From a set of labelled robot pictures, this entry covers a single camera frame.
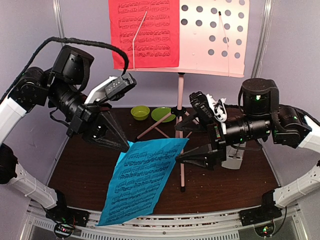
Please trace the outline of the white metronome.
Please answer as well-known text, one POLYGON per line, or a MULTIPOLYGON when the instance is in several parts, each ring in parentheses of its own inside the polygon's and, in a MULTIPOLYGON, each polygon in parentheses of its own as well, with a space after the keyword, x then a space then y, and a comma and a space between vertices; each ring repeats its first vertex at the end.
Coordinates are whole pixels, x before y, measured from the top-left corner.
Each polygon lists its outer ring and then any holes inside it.
POLYGON ((244 152, 244 150, 227 146, 226 160, 221 162, 221 166, 225 169, 239 170, 242 165, 244 152))

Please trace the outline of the blue felt sheet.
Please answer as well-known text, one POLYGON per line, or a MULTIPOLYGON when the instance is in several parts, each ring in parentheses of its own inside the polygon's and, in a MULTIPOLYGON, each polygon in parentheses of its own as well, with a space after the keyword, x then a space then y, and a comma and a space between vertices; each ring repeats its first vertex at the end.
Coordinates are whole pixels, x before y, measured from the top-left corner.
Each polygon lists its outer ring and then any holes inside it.
POLYGON ((188 138, 130 142, 108 185, 98 226, 123 224, 153 213, 188 138))

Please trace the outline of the pink music stand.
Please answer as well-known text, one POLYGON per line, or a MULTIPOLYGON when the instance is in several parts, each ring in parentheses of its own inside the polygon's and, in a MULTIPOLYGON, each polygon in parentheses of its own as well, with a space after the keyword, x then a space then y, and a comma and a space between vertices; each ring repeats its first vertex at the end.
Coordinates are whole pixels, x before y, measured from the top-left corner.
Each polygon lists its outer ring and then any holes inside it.
POLYGON ((167 72, 178 76, 177 105, 171 112, 180 122, 185 74, 242 78, 248 36, 247 0, 178 0, 179 65, 138 68, 134 72, 167 72))

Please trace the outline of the red sheet music page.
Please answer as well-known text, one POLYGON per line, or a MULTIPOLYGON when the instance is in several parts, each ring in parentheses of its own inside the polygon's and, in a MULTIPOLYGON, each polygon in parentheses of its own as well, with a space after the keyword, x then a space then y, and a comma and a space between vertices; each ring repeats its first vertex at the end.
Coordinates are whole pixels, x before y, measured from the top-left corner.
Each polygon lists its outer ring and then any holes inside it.
POLYGON ((179 66, 178 0, 110 0, 108 10, 111 44, 127 54, 129 70, 179 66))

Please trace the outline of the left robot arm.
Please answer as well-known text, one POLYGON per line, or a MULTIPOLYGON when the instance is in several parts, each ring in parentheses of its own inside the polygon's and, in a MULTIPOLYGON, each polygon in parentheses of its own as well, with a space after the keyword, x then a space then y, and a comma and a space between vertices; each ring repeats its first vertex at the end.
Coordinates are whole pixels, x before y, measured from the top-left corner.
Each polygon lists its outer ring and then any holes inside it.
MULTIPOLYGON (((50 119, 53 108, 35 106, 13 128, 5 139, 19 164, 31 174, 32 180, 46 185, 52 176, 57 157, 68 139, 67 128, 50 119)), ((26 212, 30 196, 13 185, 0 186, 0 218, 20 218, 26 212)))

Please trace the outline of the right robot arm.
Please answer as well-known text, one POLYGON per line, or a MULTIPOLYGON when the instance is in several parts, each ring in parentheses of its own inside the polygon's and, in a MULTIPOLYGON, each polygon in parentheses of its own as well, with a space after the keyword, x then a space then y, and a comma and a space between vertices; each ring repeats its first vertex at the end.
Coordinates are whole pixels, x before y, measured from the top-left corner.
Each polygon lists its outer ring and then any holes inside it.
POLYGON ((277 112, 277 129, 271 116, 254 119, 245 114, 229 117, 221 124, 200 121, 199 129, 209 142, 179 154, 179 164, 213 170, 227 159, 227 147, 258 141, 255 149, 263 151, 280 185, 261 197, 259 206, 241 210, 241 218, 257 216, 266 221, 276 218, 295 201, 304 199, 320 187, 320 122, 303 109, 281 105, 277 112))

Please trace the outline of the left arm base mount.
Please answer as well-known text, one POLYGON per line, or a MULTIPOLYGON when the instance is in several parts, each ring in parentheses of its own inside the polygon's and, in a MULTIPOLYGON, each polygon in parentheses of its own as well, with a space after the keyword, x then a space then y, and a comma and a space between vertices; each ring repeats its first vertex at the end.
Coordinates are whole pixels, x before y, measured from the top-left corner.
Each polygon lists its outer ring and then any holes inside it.
POLYGON ((55 223, 53 233, 61 240, 79 232, 77 227, 86 227, 90 216, 88 211, 69 207, 66 211, 54 210, 53 208, 43 208, 43 210, 45 211, 45 217, 55 223))

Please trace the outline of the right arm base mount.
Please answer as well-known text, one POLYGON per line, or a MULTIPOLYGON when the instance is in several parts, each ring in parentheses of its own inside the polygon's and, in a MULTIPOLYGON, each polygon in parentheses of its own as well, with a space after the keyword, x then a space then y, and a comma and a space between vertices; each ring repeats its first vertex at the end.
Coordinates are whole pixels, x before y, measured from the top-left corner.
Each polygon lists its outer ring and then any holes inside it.
POLYGON ((282 217, 281 208, 265 208, 262 206, 241 210, 239 218, 243 227, 253 226, 254 232, 263 239, 272 238, 282 227, 277 229, 275 219, 282 217))

